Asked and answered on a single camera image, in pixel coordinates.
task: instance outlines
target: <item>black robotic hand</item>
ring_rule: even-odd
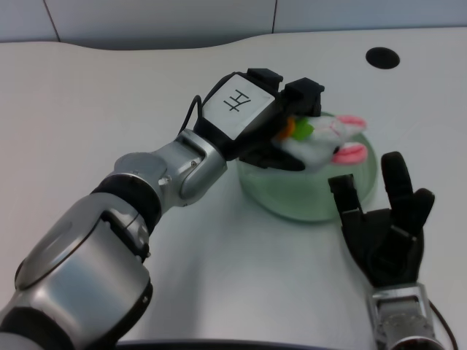
[[[391,209],[362,212],[352,175],[329,179],[350,254],[374,287],[416,282],[423,256],[423,225],[434,203],[424,188],[413,192],[399,152],[381,159]]]

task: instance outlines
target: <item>green leaf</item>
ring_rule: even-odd
[[[303,141],[308,138],[313,132],[314,128],[308,124],[306,118],[299,119],[295,122],[295,130],[292,137],[297,141]]]

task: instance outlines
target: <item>gray wall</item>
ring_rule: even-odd
[[[274,32],[467,26],[466,0],[278,0]]]
[[[212,46],[272,32],[443,26],[467,26],[467,0],[0,0],[0,42],[58,39],[111,50]]]

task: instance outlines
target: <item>black rubber band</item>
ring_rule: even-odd
[[[161,219],[161,202],[148,183],[134,176],[114,175],[107,177],[92,193],[116,195],[133,206],[146,222],[151,234]]]
[[[122,338],[143,316],[151,297],[153,296],[153,285],[151,281],[147,283],[144,292],[141,294],[128,313],[113,327],[106,335],[89,345],[86,350],[113,350],[115,344]]]
[[[27,338],[47,350],[73,350],[69,336],[46,314],[33,308],[14,308],[0,331]]]

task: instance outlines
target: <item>white stuffed bunny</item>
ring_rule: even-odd
[[[352,165],[366,160],[365,145],[349,142],[366,129],[362,118],[353,115],[304,117],[292,123],[277,146],[301,160],[305,171],[316,172],[329,163]]]

